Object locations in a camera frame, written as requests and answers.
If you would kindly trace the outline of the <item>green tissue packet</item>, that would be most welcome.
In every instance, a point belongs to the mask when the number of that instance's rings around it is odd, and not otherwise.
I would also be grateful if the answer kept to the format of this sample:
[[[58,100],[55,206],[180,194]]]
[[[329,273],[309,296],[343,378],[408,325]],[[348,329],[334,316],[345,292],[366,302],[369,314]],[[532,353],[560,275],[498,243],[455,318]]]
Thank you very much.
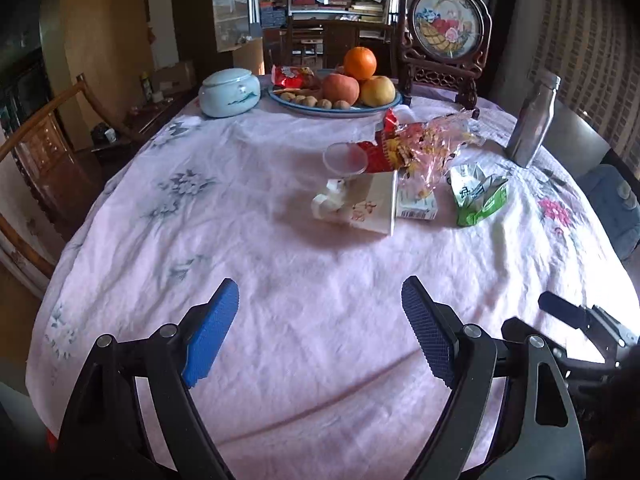
[[[452,167],[448,181],[457,205],[458,226],[476,226],[508,200],[509,180],[498,174],[488,176],[477,165]]]

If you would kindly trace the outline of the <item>small white box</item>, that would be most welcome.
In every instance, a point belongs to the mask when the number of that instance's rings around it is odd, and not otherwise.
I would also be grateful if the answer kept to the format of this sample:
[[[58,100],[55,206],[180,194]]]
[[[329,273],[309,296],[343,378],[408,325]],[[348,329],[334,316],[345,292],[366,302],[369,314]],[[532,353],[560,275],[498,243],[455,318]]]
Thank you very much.
[[[438,213],[437,200],[434,193],[424,197],[416,197],[400,190],[397,195],[396,217],[414,220],[434,220]]]

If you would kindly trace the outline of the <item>clear candy wrapper bag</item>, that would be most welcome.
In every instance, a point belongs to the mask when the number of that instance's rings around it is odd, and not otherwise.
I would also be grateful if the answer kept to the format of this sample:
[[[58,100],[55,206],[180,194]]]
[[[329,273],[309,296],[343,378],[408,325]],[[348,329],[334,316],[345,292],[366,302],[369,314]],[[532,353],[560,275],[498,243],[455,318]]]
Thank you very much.
[[[396,128],[398,171],[402,188],[412,200],[434,191],[462,146],[484,143],[478,133],[479,117],[478,110],[464,110]]]

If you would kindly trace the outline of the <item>white paper carton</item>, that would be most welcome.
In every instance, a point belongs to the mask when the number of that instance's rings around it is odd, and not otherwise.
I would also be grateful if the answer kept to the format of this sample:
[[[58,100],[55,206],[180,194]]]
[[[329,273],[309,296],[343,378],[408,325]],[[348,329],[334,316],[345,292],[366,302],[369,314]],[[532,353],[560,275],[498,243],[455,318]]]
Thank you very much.
[[[348,194],[348,223],[356,229],[392,236],[395,229],[397,172],[362,174]]]

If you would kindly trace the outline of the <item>red snack wrapper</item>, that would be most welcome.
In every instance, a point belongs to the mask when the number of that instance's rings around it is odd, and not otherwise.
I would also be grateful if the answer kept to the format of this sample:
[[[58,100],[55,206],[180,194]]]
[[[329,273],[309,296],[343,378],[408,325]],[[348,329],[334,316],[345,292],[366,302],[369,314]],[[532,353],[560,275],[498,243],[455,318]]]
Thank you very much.
[[[407,168],[413,160],[410,148],[399,134],[400,122],[392,110],[386,110],[383,125],[374,141],[361,141],[358,148],[367,155],[368,174]]]

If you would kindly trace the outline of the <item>white tissue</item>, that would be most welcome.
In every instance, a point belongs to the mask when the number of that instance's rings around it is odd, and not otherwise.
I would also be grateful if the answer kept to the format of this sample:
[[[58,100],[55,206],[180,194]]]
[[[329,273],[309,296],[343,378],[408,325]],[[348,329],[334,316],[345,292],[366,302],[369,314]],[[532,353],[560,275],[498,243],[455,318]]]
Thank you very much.
[[[345,224],[348,222],[348,191],[345,179],[330,179],[311,201],[311,213],[315,219]]]

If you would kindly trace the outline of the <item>clear plastic cup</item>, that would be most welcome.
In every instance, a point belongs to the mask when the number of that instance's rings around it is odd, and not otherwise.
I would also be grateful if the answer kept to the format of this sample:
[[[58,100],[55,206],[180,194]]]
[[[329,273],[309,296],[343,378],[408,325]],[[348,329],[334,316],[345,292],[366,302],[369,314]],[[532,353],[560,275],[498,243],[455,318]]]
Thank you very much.
[[[335,177],[352,178],[367,170],[368,155],[357,144],[334,143],[324,150],[322,162]]]

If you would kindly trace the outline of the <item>blue seat cushion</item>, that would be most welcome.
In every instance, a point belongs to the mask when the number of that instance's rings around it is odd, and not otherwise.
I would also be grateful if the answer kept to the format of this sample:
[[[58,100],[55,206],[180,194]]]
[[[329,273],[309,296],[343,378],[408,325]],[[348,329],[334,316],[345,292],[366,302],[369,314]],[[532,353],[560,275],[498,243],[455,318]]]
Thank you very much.
[[[639,201],[636,193],[612,165],[601,164],[578,178],[600,219],[614,252],[628,259],[639,244]]]

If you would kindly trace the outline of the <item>stainless steel bottle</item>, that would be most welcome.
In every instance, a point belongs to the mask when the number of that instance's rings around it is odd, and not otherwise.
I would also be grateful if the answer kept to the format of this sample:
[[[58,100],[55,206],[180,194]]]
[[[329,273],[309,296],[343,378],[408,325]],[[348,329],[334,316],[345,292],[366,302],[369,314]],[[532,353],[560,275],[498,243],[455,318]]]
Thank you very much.
[[[561,78],[543,68],[526,96],[518,121],[506,144],[506,156],[527,168],[540,149],[552,123]]]

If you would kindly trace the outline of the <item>pink floral tablecloth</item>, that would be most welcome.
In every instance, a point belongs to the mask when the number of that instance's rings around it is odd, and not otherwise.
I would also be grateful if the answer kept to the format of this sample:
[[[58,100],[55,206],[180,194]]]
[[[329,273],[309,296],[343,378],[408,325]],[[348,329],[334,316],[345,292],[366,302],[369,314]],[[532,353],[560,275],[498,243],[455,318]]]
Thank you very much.
[[[542,292],[639,325],[634,285],[587,197],[547,152],[503,155],[512,115],[480,110],[484,143],[462,164],[502,174],[508,200],[457,225],[447,183],[434,220],[377,236],[314,218],[323,151],[370,140],[380,118],[322,119],[270,99],[213,120],[189,104],[109,180],[64,248],[37,314],[26,387],[61,428],[96,338],[150,336],[209,300],[225,278],[240,306],[209,375],[192,390],[239,479],[400,479],[448,391],[401,307],[416,276],[464,322],[498,336],[517,316],[576,358],[597,352],[538,307]]]

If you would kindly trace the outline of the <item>yellow pear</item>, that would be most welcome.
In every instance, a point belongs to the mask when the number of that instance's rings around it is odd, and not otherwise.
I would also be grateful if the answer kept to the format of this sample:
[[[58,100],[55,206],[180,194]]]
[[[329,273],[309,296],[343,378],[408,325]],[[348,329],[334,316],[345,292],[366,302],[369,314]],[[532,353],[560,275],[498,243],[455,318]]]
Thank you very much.
[[[396,88],[386,76],[372,76],[360,87],[360,102],[368,107],[388,105],[395,99]]]

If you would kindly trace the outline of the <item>carved wooden embroidery screen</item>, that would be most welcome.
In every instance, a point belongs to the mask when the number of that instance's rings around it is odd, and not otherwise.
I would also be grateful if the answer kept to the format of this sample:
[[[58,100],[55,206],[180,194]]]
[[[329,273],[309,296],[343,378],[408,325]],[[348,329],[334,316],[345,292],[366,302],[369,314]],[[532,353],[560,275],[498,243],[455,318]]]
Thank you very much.
[[[466,110],[477,107],[491,29],[483,0],[399,0],[396,63],[404,102],[420,84],[454,92]]]

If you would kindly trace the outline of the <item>red apple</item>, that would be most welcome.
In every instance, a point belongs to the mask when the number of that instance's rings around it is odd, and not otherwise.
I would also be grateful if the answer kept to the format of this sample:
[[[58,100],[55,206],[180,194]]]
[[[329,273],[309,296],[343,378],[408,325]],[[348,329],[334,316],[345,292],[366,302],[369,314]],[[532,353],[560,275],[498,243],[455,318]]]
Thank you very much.
[[[354,105],[360,95],[360,85],[355,78],[332,73],[322,79],[322,96],[331,101],[345,101]]]

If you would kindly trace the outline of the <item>orange fruit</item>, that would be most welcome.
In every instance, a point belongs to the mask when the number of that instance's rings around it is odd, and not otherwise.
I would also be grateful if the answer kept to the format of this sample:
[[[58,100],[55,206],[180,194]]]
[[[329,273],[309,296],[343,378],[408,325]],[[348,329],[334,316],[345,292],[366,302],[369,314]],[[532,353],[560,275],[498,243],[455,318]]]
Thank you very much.
[[[369,48],[353,47],[344,56],[344,74],[358,81],[370,79],[375,74],[377,67],[378,61]]]

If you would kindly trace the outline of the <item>light blue ceramic jar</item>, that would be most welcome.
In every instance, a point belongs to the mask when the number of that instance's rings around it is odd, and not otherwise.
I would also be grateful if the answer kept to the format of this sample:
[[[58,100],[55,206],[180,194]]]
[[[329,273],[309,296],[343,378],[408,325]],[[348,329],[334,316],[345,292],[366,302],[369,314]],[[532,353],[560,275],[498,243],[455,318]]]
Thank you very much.
[[[248,112],[260,100],[260,82],[246,68],[227,68],[206,77],[198,92],[202,112],[227,118]]]

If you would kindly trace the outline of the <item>red snack packet on plate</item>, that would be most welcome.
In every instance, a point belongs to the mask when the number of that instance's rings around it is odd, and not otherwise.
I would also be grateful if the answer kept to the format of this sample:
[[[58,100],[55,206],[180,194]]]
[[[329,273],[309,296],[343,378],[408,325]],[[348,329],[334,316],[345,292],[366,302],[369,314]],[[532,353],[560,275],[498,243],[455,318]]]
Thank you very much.
[[[290,89],[318,88],[320,81],[316,73],[307,66],[273,66],[271,82],[275,87]]]

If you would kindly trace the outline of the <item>blue rimmed fruit plate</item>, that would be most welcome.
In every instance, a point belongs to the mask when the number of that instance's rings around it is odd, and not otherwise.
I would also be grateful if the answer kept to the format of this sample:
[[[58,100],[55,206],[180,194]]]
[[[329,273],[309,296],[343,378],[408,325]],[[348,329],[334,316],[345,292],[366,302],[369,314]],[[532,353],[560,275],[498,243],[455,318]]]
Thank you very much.
[[[267,96],[292,112],[319,117],[356,118],[386,112],[401,94],[386,76],[365,82],[341,72],[305,66],[274,66]]]

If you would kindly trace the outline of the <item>glass display cabinet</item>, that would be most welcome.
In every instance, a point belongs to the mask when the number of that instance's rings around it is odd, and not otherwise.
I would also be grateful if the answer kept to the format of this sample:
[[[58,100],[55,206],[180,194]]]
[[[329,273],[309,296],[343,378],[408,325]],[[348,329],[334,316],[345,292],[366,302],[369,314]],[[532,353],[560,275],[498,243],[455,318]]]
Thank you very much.
[[[258,36],[255,9],[256,0],[213,0],[218,52],[233,51]]]

